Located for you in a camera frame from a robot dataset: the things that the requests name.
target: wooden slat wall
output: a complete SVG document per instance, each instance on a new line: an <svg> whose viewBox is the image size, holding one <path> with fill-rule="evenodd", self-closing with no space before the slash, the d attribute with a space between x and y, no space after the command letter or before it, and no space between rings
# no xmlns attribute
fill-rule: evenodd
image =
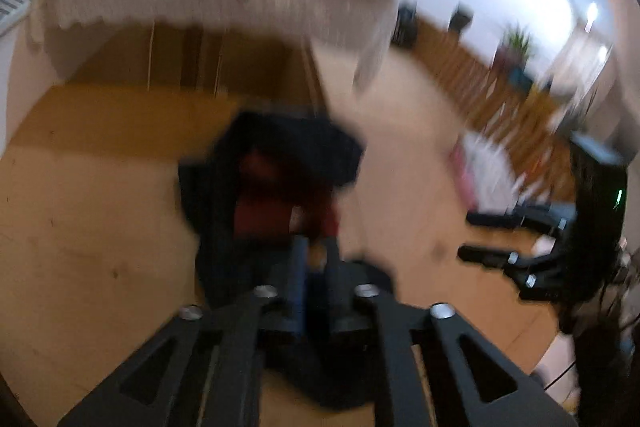
<svg viewBox="0 0 640 427"><path fill-rule="evenodd" d="M447 93L469 128L505 146L516 178L524 174L521 192L549 201L573 200L568 145L546 128L556 110L548 96L532 92L524 97L454 35L423 18L418 24L414 57Z"/></svg>

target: dark cloth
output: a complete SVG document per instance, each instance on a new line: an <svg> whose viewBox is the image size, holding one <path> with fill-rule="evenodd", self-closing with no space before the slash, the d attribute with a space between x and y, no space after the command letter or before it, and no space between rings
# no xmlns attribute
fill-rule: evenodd
<svg viewBox="0 0 640 427"><path fill-rule="evenodd" d="M212 308L231 304L255 285L251 274L255 243L234 238L240 166L254 150L295 164L310 183L330 187L355 181L364 151L356 139L326 118L247 111L232 122L205 162L178 166L182 209L200 236L196 273ZM279 257L276 251L271 255Z"/></svg>

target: green plant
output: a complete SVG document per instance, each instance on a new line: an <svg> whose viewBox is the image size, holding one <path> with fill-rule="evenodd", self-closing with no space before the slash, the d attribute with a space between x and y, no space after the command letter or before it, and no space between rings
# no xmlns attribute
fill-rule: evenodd
<svg viewBox="0 0 640 427"><path fill-rule="evenodd" d="M526 28L522 28L519 24L507 27L502 42L518 52L525 62L534 54L533 37Z"/></svg>

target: red cloth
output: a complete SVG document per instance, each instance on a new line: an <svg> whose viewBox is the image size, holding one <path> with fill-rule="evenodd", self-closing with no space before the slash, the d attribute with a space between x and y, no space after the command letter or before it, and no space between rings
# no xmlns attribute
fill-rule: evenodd
<svg viewBox="0 0 640 427"><path fill-rule="evenodd" d="M240 162L241 189L234 215L234 235L274 239L301 233L310 239L335 237L338 216L332 188L315 183L295 165L257 151ZM292 230L291 213L302 214Z"/></svg>

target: potted plant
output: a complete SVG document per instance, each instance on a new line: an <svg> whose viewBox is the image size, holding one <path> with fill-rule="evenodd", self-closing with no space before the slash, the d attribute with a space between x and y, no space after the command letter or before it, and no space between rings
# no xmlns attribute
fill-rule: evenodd
<svg viewBox="0 0 640 427"><path fill-rule="evenodd" d="M510 74L515 68L524 71L534 52L533 37L520 25L508 26L495 52L492 70Z"/></svg>

